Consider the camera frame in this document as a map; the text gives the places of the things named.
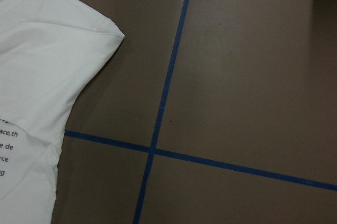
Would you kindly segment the white printed t-shirt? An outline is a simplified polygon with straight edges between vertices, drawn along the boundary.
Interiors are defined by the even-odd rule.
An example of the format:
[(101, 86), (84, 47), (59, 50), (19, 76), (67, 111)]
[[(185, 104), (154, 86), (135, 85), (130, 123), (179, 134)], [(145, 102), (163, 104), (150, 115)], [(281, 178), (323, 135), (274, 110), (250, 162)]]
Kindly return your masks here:
[(124, 39), (79, 0), (1, 0), (1, 223), (50, 223), (65, 125)]

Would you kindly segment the brown paper table cover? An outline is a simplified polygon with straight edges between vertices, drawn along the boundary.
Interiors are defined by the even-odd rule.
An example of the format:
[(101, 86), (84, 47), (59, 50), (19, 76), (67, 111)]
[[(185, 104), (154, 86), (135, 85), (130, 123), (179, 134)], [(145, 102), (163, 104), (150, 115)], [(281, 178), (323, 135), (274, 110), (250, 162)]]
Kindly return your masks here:
[(125, 33), (78, 97), (53, 223), (336, 223), (336, 0), (82, 0)]

